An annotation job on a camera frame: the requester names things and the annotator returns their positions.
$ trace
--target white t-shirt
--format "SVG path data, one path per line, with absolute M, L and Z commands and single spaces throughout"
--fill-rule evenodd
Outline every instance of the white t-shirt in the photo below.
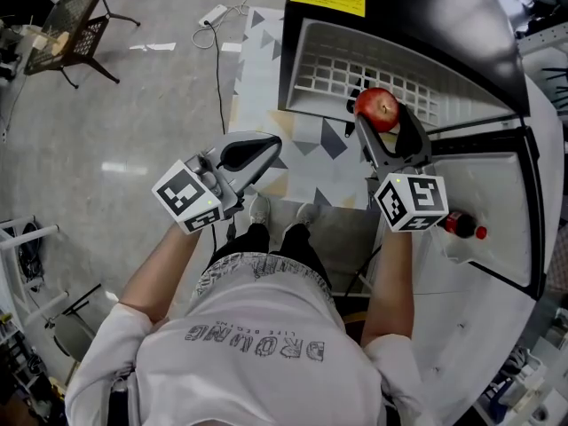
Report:
M 387 335 L 361 350 L 325 282 L 296 261 L 225 257 L 201 277 L 190 306 L 151 333 L 146 315 L 116 305 L 69 386 L 69 424 L 106 425 L 108 387 L 132 364 L 147 425 L 376 425 L 382 387 L 403 426 L 435 424 L 410 340 Z

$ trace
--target power strip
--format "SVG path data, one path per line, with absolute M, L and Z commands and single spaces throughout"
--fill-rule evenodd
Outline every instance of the power strip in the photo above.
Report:
M 217 24 L 225 15 L 227 10 L 228 8 L 226 6 L 218 4 L 215 8 L 213 8 L 213 10 L 205 14 L 205 16 L 200 19 L 199 25 L 203 28 L 207 28 L 209 25 L 205 24 L 205 22 L 208 22 L 212 26 L 215 26 L 215 24 Z

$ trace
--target floor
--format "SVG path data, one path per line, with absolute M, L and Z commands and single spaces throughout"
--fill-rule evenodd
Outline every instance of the floor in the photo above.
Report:
M 82 310 L 96 327 L 114 304 L 134 271 L 171 224 L 153 197 L 155 181 L 177 159 L 206 148 L 221 134 L 215 81 L 214 49 L 192 44 L 197 20 L 217 4 L 242 0 L 107 0 L 113 12 L 142 22 L 140 28 L 111 20 L 96 58 L 120 78 L 116 85 L 86 66 L 63 75 L 45 72 L 0 90 L 2 124 L 10 119 L 0 144 L 0 219 L 36 215 L 42 225 L 61 232 L 45 239 L 46 286 L 41 303 L 55 288 L 70 301 L 101 282 L 103 288 Z M 283 8 L 285 0 L 250 0 L 255 6 Z M 98 8 L 95 15 L 102 14 Z M 235 13 L 219 31 L 221 42 L 239 43 L 245 18 Z M 199 38 L 199 43 L 208 39 Z M 130 50 L 148 43 L 176 43 L 173 51 Z M 26 50 L 29 41 L 21 43 Z M 221 52 L 223 112 L 230 113 L 238 53 Z M 299 204 L 273 201 L 272 245 L 293 219 Z M 346 209 L 326 209 L 314 227 L 312 244 L 319 251 L 336 290 L 370 254 L 378 216 Z M 238 232 L 247 227 L 237 217 Z M 217 225 L 222 244 L 225 225 Z M 177 292 L 172 316 L 185 309 L 193 286 L 212 250 L 205 230 Z M 71 360 L 60 354 L 38 320 L 27 335 L 50 372 L 65 380 Z

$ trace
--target red bottle cap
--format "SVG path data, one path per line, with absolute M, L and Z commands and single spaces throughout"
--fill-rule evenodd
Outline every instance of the red bottle cap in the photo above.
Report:
M 482 225 L 476 229 L 476 237 L 483 240 L 487 236 L 487 229 Z

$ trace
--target geometric patterned mat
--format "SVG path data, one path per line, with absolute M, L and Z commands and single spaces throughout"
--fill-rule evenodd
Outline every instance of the geometric patterned mat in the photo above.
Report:
M 251 7 L 241 46 L 229 131 L 282 139 L 279 159 L 252 188 L 287 201 L 366 209 L 372 169 L 357 134 L 346 138 L 344 122 L 278 110 L 283 18 L 284 11 Z

